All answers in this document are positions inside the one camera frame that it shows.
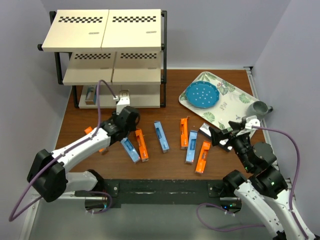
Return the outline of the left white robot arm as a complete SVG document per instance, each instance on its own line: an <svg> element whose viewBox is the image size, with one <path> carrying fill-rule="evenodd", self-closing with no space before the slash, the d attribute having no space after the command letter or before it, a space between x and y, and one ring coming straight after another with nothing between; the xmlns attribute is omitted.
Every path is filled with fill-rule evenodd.
<svg viewBox="0 0 320 240"><path fill-rule="evenodd" d="M139 121L139 111L126 106L119 114L99 122L77 141L52 152L40 150L35 155L27 181L48 203L66 192L87 191L92 196L99 196L105 188L102 176L92 169L84 172L71 172L71 169L97 151L126 138L136 130Z"/></svg>

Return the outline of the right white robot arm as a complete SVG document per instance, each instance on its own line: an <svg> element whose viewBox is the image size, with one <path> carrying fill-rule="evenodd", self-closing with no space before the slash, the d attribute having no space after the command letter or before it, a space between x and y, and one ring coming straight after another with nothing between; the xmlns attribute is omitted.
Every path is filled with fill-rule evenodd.
<svg viewBox="0 0 320 240"><path fill-rule="evenodd" d="M259 218L273 240L318 240L301 217L294 202L294 188L273 165L277 160L270 144L251 144L250 133L261 130L256 116L244 117L241 122L230 121L230 130L208 127L211 143L218 145L226 140L242 163L244 177L238 170L226 175L223 192L230 197L237 196L241 202Z"/></svg>

